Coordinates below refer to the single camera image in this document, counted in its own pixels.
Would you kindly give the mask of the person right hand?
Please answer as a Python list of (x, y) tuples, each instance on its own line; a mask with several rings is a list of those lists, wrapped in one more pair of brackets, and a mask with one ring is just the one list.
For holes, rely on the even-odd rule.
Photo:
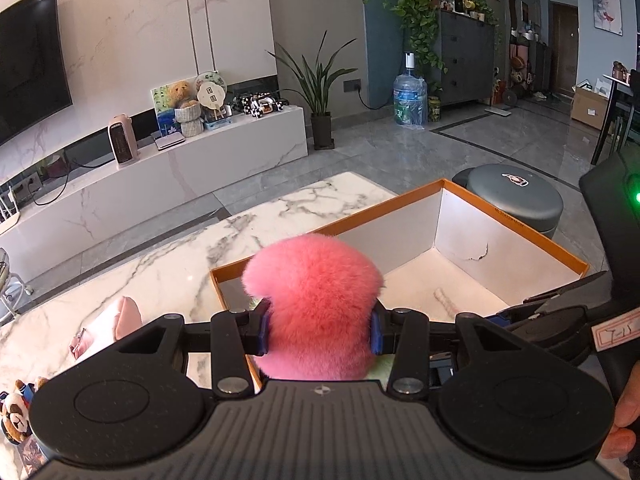
[(631, 371), (620, 400), (618, 400), (614, 424), (601, 448), (600, 455), (606, 460), (621, 460), (634, 448), (637, 435), (630, 426), (640, 413), (640, 373), (639, 363)]

